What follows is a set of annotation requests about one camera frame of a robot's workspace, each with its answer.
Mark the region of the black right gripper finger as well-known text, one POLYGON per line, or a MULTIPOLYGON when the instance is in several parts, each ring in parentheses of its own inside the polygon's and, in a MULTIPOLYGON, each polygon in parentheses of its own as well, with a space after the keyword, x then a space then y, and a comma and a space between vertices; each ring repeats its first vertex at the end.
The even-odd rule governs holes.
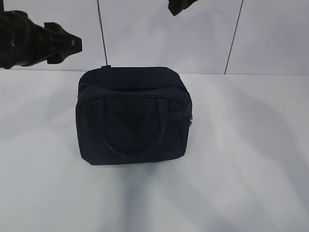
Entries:
POLYGON ((190 7, 197 0, 169 0, 168 9, 173 16, 190 7))

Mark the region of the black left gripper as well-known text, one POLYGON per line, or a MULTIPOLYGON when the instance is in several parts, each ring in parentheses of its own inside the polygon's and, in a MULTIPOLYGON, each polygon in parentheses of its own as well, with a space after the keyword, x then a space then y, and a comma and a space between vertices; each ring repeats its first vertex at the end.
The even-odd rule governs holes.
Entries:
POLYGON ((82 39, 55 22, 35 24, 23 11, 0 12, 0 67, 28 67, 43 61, 60 64, 82 52, 82 39))

